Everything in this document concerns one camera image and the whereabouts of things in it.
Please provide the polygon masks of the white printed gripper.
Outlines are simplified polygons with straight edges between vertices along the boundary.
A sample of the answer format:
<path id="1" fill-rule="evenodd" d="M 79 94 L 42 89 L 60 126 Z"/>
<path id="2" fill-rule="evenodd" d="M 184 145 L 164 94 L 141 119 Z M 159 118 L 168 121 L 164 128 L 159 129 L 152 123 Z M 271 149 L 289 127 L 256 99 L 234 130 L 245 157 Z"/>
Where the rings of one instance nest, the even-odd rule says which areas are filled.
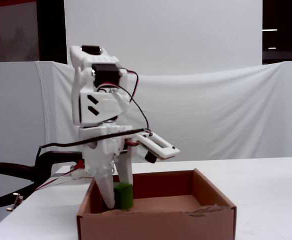
<path id="1" fill-rule="evenodd" d="M 112 163 L 116 166 L 119 181 L 133 184 L 132 152 L 123 152 L 126 140 L 138 132 L 132 126 L 117 124 L 79 128 L 86 172 L 95 177 L 100 194 L 109 209 L 115 206 L 113 174 L 110 172 Z"/>

